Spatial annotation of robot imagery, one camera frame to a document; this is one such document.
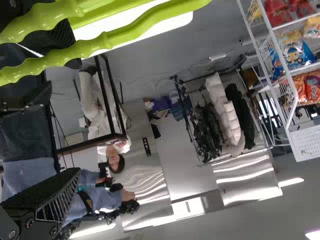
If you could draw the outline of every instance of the red snack bag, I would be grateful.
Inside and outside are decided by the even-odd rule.
[[[298,76],[294,76],[292,79],[293,79],[295,88],[298,91],[298,96],[299,96],[298,106],[306,105],[308,102],[308,99],[306,95],[304,78],[298,75]]]
[[[290,12],[294,12],[304,0],[290,0]]]
[[[265,1],[265,11],[266,14],[272,15],[279,10],[287,10],[288,5],[284,3],[283,0],[266,0]]]
[[[308,101],[320,101],[320,70],[312,71],[304,78],[305,94]]]
[[[296,15],[298,18],[304,18],[308,15],[315,14],[316,11],[312,8],[312,6],[307,2],[304,1],[299,4],[296,8]]]
[[[273,14],[268,15],[268,18],[272,27],[276,27],[292,21],[292,17],[287,10],[275,11]]]

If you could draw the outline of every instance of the pegboard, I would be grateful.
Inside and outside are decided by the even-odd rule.
[[[294,131],[290,135],[297,162],[320,157],[320,125]]]

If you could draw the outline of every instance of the green handle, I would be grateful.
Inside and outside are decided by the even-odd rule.
[[[101,49],[112,49],[114,46],[132,41],[155,24],[200,9],[211,0],[171,0],[159,4],[127,26],[102,32],[91,40],[78,40],[65,49],[53,49],[40,58],[28,58],[22,64],[4,67],[0,70],[0,87],[9,83],[16,83],[27,75],[39,75],[49,67],[64,66],[68,61],[76,58],[88,58],[92,53]]]
[[[14,18],[0,32],[0,44],[20,43],[25,36],[37,30],[52,30],[66,18],[83,17],[86,12],[107,5],[114,0],[59,0],[36,3],[25,15]]]
[[[86,12],[83,17],[68,17],[73,30],[105,19],[117,13],[150,3],[154,0],[115,0],[108,5]]]

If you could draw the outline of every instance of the person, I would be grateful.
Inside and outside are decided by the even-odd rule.
[[[79,72],[81,85],[81,105],[84,115],[91,124],[88,128],[88,139],[94,139],[101,136],[111,134],[109,120],[107,116],[106,106],[101,91],[99,76],[95,66]],[[112,90],[107,82],[104,82],[106,95],[111,111],[112,122],[116,133],[120,133],[120,123],[118,121],[118,114],[116,110],[115,98]],[[125,115],[120,108],[123,124],[128,129],[130,127],[130,119]],[[131,139],[127,136],[127,140],[118,142],[110,146],[98,146],[97,152],[100,155],[106,156],[106,161],[109,163],[109,168],[112,173],[117,174],[122,172],[125,167],[125,158],[122,154],[130,150],[132,144]]]
[[[36,112],[25,112],[24,114],[16,112],[2,116],[0,124],[0,140],[2,143],[0,145],[0,158],[3,160],[4,173],[1,202],[57,173],[54,168],[51,148],[46,144],[47,139],[43,139],[48,137],[49,134],[45,131],[48,123],[42,117],[43,115],[44,109],[39,109]],[[37,124],[33,124],[31,121],[35,119],[37,119]],[[19,135],[20,138],[7,138],[10,136],[10,130],[13,129],[9,125],[11,123],[15,124],[15,120],[25,122],[25,124],[14,126],[16,135]],[[23,151],[24,148],[33,149],[33,151]],[[14,152],[15,149],[18,152],[22,149],[19,157]],[[99,172],[81,169],[78,184],[89,186],[104,182],[105,178],[100,178],[99,175]],[[93,210],[102,208],[114,209],[119,207],[122,202],[135,199],[134,192],[128,192],[124,189],[109,192],[103,187],[91,187],[85,191],[93,202]],[[65,225],[86,214],[87,209],[83,200],[78,194],[75,194]]]
[[[20,61],[23,61],[28,54],[15,44],[4,45],[7,49],[12,49],[13,53],[7,57],[11,58],[14,64],[18,64],[15,62],[17,56],[22,57]],[[0,69],[6,65],[7,62],[0,60]],[[0,87],[0,96],[23,96],[27,91],[37,87],[42,82],[42,77],[26,76],[15,84]],[[0,113],[0,159],[3,161],[4,171],[1,202],[57,174],[44,107],[35,111]],[[104,182],[105,179],[99,175],[99,172],[81,169],[78,184],[88,186]],[[94,211],[101,208],[114,209],[122,202],[135,199],[135,193],[125,189],[109,192],[103,187],[91,187],[85,191],[92,200]],[[84,202],[75,194],[64,225],[86,214]]]

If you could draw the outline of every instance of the blue snack bag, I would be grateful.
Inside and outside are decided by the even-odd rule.
[[[303,66],[308,66],[316,62],[316,57],[311,52],[308,45],[303,40],[298,40],[290,44],[286,44],[282,48],[282,54],[284,56],[286,65],[289,70],[297,69]],[[271,61],[273,65],[273,81],[276,81],[286,73],[280,62],[278,53],[272,51]]]

